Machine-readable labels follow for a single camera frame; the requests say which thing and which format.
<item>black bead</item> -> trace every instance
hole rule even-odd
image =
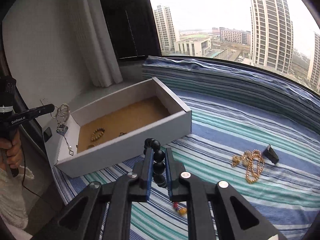
[[[153,181],[159,185],[165,183],[165,177],[163,175],[154,174],[153,175]]]
[[[150,146],[153,149],[153,151],[160,150],[161,148],[161,144],[157,140],[152,141]]]
[[[164,152],[162,150],[155,151],[155,153],[153,155],[153,159],[157,163],[162,162],[164,160]]]
[[[155,174],[162,174],[164,170],[165,170],[165,165],[163,162],[153,164],[153,172]]]
[[[166,188],[166,187],[167,187],[167,182],[165,181],[165,182],[162,183],[162,184],[158,184],[158,187]]]
[[[153,138],[147,138],[145,141],[144,141],[144,146],[145,147],[150,147],[150,144],[152,141],[154,141],[155,139]]]

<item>white curtain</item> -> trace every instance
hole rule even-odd
[[[66,0],[71,29],[95,86],[122,82],[100,0]]]

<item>hand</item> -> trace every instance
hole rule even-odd
[[[7,139],[0,138],[0,148],[7,150],[8,164],[10,168],[18,168],[23,160],[19,131],[17,130],[12,142]],[[5,164],[1,155],[0,168],[5,170]]]

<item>high-rise building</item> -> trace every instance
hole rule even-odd
[[[174,51],[174,42],[179,40],[179,33],[173,26],[169,6],[158,5],[153,10],[161,51]]]
[[[289,73],[293,28],[287,0],[251,0],[251,4],[253,64]]]
[[[308,70],[308,79],[310,80],[310,85],[319,90],[320,88],[320,35],[315,33],[315,48],[311,51],[311,58]]]
[[[220,41],[250,45],[251,32],[220,27]]]

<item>open box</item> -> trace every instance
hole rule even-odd
[[[190,134],[191,109],[154,77],[77,109],[66,125],[65,137],[74,155],[56,133],[55,119],[43,128],[52,131],[45,147],[50,165],[74,178],[141,155],[146,138],[163,145]],[[97,128],[105,132],[92,142]]]

